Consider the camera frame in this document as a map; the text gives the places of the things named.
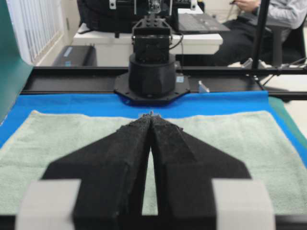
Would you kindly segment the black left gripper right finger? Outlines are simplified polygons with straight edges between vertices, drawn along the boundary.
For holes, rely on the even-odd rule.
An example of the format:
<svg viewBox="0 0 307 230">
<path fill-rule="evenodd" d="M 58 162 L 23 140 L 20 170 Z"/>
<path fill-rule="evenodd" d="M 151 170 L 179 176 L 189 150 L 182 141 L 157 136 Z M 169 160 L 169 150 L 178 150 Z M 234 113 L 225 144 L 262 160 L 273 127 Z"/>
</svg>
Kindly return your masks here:
<svg viewBox="0 0 307 230">
<path fill-rule="evenodd" d="M 162 228 L 215 230 L 212 179 L 249 179 L 245 164 L 158 116 L 150 135 Z"/>
</svg>

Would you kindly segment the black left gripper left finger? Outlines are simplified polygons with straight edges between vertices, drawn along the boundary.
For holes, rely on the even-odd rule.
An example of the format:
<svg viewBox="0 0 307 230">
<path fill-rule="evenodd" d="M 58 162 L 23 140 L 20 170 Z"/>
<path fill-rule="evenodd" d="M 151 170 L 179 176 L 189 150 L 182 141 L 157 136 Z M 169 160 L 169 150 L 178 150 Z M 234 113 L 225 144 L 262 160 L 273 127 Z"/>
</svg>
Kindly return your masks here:
<svg viewBox="0 0 307 230">
<path fill-rule="evenodd" d="M 121 230 L 142 214 L 151 117 L 49 164 L 43 179 L 80 179 L 73 221 L 78 230 Z"/>
</svg>

